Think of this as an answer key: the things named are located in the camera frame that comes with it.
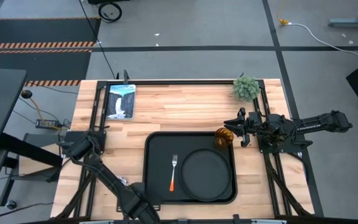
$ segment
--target black tray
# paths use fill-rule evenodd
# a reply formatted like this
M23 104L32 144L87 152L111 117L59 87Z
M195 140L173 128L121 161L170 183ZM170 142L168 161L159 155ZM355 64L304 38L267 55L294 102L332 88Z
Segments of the black tray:
M143 183L147 198L153 205L164 204L227 204L237 196L236 167L234 165L233 146L217 149L231 166L232 182L227 192L213 202L201 202L190 197L179 180L181 163L193 150L199 148L217 149L214 144L214 132L155 132L145 142ZM172 177L172 156L178 155L175 168L175 191L170 192Z

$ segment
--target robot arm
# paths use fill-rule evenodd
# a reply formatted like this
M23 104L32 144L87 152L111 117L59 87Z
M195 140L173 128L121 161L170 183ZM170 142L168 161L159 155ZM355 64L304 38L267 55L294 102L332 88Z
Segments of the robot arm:
M246 147L250 143L249 134L264 136L267 145L279 146L286 138L296 138L297 134L313 133L316 131L329 131L345 133L353 125L348 122L346 115L339 111L332 111L319 116L289 120L284 115L268 114L266 121L262 122L260 113L250 112L246 118L245 108L237 113L237 118L224 121L224 126L237 137L242 137L241 146ZM311 141L294 142L301 144L301 148L309 146Z
M80 195L90 182L91 175L97 177L116 197L121 206L123 214L131 219L138 218L145 224L156 224L160 222L158 213L145 197L145 187L143 183L134 183L125 186L120 179L117 178L102 162L99 155L103 149L100 148L102 134L94 131L87 131L81 138L73 144L63 143L63 153L70 157L74 164L83 166L89 171L89 174L73 197L67 209L65 209L58 217L67 217ZM90 157L81 162L80 159L90 153Z

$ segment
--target gray floor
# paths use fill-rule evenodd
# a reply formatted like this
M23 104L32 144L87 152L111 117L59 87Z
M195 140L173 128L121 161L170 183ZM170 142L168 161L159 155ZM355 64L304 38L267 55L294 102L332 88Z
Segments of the gray floor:
M280 1L269 0L273 18ZM99 32L104 47L181 45L272 46L262 1L259 0L131 0L120 2L122 19L102 23ZM97 8L84 3L89 16ZM288 0L282 17L308 26L320 39L334 45L358 45L358 29L333 29L329 18L358 15L358 0ZM82 17L77 0L5 0L0 18ZM282 46L320 46L301 27L279 27ZM131 78L235 78L244 72L256 78L281 78L275 52L184 51L108 52L115 72L126 69ZM311 162L327 217L358 218L358 100L344 79L358 67L358 57L342 52L284 52L285 65L301 117L331 110L347 114L354 128L346 134L314 133ZM111 78L101 53L92 53L87 79ZM76 91L78 87L57 87ZM44 88L32 88L44 110L59 119L71 119L75 96ZM19 101L15 110L31 120L34 110ZM25 133L53 133L35 129L33 124L12 114L5 132L21 138ZM22 182L11 198L26 206L53 200L56 184ZM43 220L50 207L0 218L0 223Z

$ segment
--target orange and black hazard tape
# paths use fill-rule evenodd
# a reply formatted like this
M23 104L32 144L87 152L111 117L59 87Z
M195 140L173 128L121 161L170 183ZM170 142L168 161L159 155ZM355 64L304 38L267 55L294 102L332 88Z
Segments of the orange and black hazard tape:
M90 49L65 49L65 50L0 50L0 54L38 54L38 53L67 53L67 52L89 52Z
M29 81L24 86L78 86L81 80L41 80Z
M0 43L0 49L34 49L59 47L92 47L93 41L38 42L38 43Z
M86 17L54 17L54 18L0 18L0 20L56 20L56 19L86 19ZM100 19L99 16L88 17L88 19Z

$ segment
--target silver fork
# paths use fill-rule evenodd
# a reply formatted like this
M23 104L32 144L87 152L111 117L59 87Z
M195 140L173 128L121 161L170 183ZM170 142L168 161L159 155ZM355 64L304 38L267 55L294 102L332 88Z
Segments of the silver fork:
M172 158L172 179L171 179L171 186L169 187L169 191L173 192L173 177L175 176L175 166L177 166L178 163L178 155L173 155Z

